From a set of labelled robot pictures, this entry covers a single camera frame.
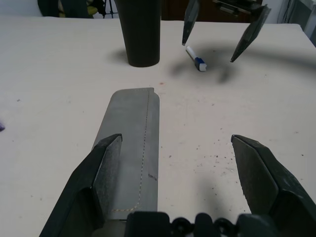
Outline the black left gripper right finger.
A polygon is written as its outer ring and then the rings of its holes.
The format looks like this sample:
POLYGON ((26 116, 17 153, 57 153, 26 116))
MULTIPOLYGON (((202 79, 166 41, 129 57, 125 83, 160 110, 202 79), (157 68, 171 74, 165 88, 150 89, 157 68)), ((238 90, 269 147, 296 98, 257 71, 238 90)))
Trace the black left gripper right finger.
POLYGON ((251 213, 270 216, 282 237, 314 237, 316 204, 296 177, 258 141, 233 135, 231 142, 251 213))

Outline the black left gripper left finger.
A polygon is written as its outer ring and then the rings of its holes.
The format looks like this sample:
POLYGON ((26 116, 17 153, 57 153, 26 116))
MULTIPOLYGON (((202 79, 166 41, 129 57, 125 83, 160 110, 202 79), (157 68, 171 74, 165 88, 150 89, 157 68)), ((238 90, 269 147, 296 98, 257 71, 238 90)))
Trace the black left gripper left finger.
POLYGON ((42 237, 90 237, 103 227, 110 205, 121 134, 100 140, 69 177, 42 237))

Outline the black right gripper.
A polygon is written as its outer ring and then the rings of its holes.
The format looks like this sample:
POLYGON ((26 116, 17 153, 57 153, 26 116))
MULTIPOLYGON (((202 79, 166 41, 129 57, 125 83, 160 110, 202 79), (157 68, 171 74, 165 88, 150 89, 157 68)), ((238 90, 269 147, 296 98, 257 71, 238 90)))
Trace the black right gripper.
MULTIPOLYGON (((213 0, 213 2, 220 10, 233 15, 238 15, 241 12, 255 15, 255 20, 244 31, 231 57, 230 62, 234 62, 257 38, 271 9, 267 5, 262 6, 256 0, 213 0)), ((199 0, 189 0, 185 11, 182 45, 186 45, 198 14, 199 0)))

